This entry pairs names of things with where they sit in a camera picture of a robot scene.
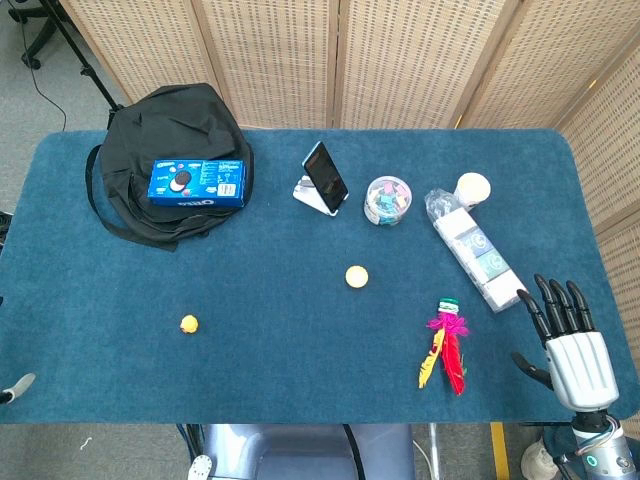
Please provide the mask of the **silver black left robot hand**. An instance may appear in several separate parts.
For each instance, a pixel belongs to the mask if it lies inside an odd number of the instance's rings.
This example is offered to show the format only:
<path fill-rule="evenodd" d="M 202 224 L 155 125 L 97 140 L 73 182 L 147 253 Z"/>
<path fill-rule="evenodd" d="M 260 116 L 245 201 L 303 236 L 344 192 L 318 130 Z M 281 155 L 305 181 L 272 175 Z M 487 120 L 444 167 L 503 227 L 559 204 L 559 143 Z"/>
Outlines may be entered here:
<path fill-rule="evenodd" d="M 0 404 L 10 404 L 17 398 L 21 397 L 31 387 L 35 379 L 35 373 L 27 373 L 22 376 L 13 386 L 2 389 L 0 394 Z"/>

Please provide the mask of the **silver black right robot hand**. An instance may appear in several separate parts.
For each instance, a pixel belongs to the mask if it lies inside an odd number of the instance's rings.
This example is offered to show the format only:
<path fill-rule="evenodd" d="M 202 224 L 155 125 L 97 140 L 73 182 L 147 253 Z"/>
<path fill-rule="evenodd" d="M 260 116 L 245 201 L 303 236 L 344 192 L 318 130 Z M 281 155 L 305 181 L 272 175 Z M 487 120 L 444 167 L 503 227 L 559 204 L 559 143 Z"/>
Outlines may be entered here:
<path fill-rule="evenodd" d="M 541 369 L 519 353 L 512 361 L 529 378 L 553 391 L 561 405 L 576 413 L 605 411 L 619 398 L 619 389 L 602 333 L 596 329 L 586 297 L 568 280 L 534 275 L 543 304 L 526 290 L 524 303 L 543 347 L 548 368 Z"/>

